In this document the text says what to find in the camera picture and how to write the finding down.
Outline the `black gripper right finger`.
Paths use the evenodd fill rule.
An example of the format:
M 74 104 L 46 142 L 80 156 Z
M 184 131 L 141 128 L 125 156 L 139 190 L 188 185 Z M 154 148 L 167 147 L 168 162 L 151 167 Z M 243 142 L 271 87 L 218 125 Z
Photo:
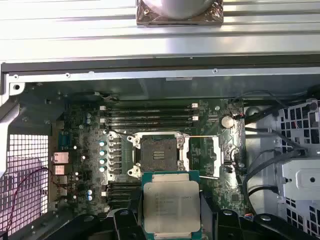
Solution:
M 209 240 L 315 239 L 278 216 L 263 213 L 248 220 L 233 210 L 221 209 L 208 193 L 199 196 L 201 223 Z

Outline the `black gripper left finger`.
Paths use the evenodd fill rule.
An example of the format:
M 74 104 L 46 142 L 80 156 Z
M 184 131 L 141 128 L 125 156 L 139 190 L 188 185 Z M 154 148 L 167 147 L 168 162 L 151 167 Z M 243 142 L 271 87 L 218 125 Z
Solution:
M 55 230 L 47 240 L 145 240 L 136 210 L 118 208 L 105 218 L 81 214 Z

